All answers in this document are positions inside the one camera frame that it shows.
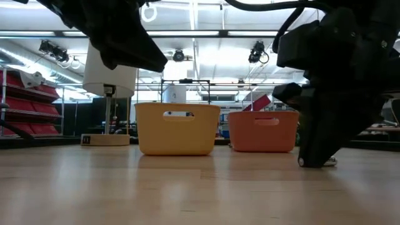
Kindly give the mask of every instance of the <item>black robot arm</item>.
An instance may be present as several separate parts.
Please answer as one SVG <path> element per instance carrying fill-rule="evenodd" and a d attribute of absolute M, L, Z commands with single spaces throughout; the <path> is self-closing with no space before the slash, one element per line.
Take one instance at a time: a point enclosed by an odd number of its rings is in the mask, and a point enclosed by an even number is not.
<path fill-rule="evenodd" d="M 17 0 L 28 3 L 28 0 Z M 164 54 L 144 30 L 139 8 L 160 0 L 37 0 L 69 28 L 86 34 L 109 69 L 117 65 L 162 72 Z"/>
<path fill-rule="evenodd" d="M 249 11 L 268 9 L 226 1 Z M 400 1 L 315 3 L 333 10 L 326 10 L 321 22 L 304 24 L 275 40 L 277 65 L 305 70 L 309 84 L 285 84 L 272 94 L 301 112 L 298 161 L 310 168 L 322 167 L 343 144 L 381 120 L 384 102 L 400 91 L 400 59 L 393 49 Z"/>

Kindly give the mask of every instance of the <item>white pipe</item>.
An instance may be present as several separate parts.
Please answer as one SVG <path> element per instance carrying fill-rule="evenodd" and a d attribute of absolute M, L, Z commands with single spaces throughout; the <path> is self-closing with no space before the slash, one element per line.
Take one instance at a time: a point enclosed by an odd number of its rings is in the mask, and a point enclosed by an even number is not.
<path fill-rule="evenodd" d="M 60 76 L 74 83 L 82 83 L 83 81 L 82 76 L 67 69 L 63 69 L 56 63 L 44 59 L 43 57 L 40 59 L 40 56 L 25 50 L 23 47 L 20 47 L 11 41 L 0 39 L 0 51 L 4 54 L 7 54 L 11 58 L 14 58 L 15 60 L 21 61 L 26 66 L 21 66 L 16 69 L 23 70 L 28 69 L 29 67 L 30 70 L 36 70 L 37 72 L 40 72 L 46 79 L 49 79 L 52 73 L 58 73 Z"/>

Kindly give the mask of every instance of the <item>security camera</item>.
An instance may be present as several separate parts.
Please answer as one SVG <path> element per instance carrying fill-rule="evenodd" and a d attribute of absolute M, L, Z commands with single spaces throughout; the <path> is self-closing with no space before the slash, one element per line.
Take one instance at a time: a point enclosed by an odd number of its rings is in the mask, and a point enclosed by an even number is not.
<path fill-rule="evenodd" d="M 185 55 L 183 54 L 182 50 L 176 50 L 172 59 L 175 62 L 182 62 L 183 60 L 185 60 Z"/>

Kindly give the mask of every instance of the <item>metal shelf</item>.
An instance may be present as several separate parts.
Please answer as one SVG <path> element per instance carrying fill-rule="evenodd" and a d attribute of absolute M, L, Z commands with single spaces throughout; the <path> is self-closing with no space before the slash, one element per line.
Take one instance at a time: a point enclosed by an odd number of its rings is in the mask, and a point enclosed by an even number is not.
<path fill-rule="evenodd" d="M 42 96 L 52 97 L 52 98 L 56 98 L 56 99 L 60 98 L 59 96 L 56 96 L 56 95 L 53 95 L 53 94 L 49 94 L 49 93 L 46 93 L 46 92 L 38 91 L 38 90 L 35 90 L 35 89 L 23 88 L 23 87 L 19 87 L 17 85 L 13 85 L 13 84 L 6 84 L 6 87 L 7 88 L 14 88 L 14 89 L 26 91 L 26 92 L 29 92 L 29 93 L 39 94 L 39 95 L 42 95 Z"/>
<path fill-rule="evenodd" d="M 62 134 L 31 134 L 35 138 L 44 138 L 44 137 L 61 137 Z M 17 134 L 3 135 L 4 138 L 19 138 Z"/>
<path fill-rule="evenodd" d="M 28 114 L 28 115 L 33 115 L 33 116 L 47 116 L 47 117 L 52 117 L 52 118 L 63 118 L 63 116 L 60 116 L 60 115 L 43 113 L 43 112 L 32 112 L 32 111 L 25 111 L 25 110 L 18 110 L 18 109 L 2 109 L 2 110 L 5 112 L 9 112 L 9 113 L 21 113 L 21 114 Z"/>

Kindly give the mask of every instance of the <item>black cable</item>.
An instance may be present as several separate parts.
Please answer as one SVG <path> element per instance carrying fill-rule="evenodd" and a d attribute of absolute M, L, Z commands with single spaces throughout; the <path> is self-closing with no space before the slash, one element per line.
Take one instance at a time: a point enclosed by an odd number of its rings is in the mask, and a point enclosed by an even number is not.
<path fill-rule="evenodd" d="M 316 1 L 290 1 L 290 2 L 278 2 L 272 4 L 246 4 L 239 2 L 237 0 L 225 0 L 225 1 L 235 8 L 252 12 L 292 9 L 300 7 L 319 9 L 324 11 L 325 13 L 329 13 L 333 10 L 331 6 Z"/>
<path fill-rule="evenodd" d="M 297 7 L 292 14 L 286 19 L 286 21 L 282 24 L 281 28 L 277 32 L 274 42 L 272 43 L 272 51 L 274 53 L 278 53 L 279 40 L 285 34 L 285 32 L 289 29 L 289 27 L 298 19 L 298 17 L 303 13 L 304 7 Z"/>

